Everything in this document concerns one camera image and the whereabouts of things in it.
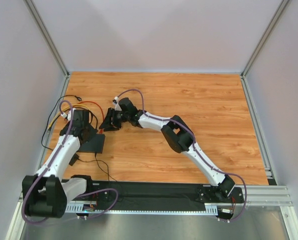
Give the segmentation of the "black network switch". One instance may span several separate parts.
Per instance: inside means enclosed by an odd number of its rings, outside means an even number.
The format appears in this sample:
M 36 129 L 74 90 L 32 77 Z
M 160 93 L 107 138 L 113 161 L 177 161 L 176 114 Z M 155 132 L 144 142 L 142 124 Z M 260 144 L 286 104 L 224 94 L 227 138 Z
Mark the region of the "black network switch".
M 104 134 L 95 134 L 87 142 L 82 144 L 77 152 L 102 154 L 105 145 Z

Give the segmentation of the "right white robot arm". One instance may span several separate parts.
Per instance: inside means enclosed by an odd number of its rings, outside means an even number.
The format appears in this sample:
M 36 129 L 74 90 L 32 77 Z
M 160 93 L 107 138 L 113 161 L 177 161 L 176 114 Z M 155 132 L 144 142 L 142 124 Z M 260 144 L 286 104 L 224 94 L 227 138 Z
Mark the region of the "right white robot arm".
M 134 127 L 162 133 L 174 152 L 184 154 L 200 169 L 219 198 L 230 196 L 236 185 L 235 181 L 204 153 L 193 132 L 178 115 L 173 117 L 153 115 L 143 109 L 137 109 L 127 97 L 122 99 L 116 97 L 113 104 L 114 107 L 108 108 L 99 127 L 101 130 L 117 131 L 122 128 L 122 123 L 128 122 Z

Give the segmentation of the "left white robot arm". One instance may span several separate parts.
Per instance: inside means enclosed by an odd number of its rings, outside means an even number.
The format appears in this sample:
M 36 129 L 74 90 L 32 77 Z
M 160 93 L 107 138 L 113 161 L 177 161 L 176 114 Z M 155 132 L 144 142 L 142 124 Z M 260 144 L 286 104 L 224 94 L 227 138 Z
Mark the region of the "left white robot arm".
M 67 203 L 86 192 L 89 176 L 74 176 L 65 183 L 62 179 L 76 152 L 89 140 L 92 130 L 89 113 L 72 109 L 70 121 L 60 131 L 56 147 L 47 161 L 35 174 L 23 178 L 21 215 L 27 223 L 33 223 L 29 217 L 41 217 L 39 224 L 48 218 L 61 218 Z

